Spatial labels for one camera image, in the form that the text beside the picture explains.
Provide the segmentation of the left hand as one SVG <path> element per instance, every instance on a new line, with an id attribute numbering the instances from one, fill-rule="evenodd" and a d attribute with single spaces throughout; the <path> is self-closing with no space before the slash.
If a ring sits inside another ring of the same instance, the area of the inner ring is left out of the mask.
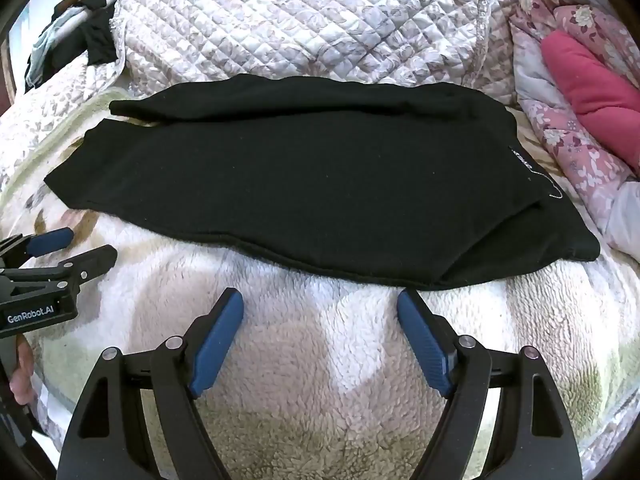
<path id="1" fill-rule="evenodd" d="M 10 379 L 10 389 L 17 404 L 27 405 L 36 395 L 32 388 L 34 374 L 34 354 L 32 347 L 23 335 L 16 336 L 16 367 Z"/>

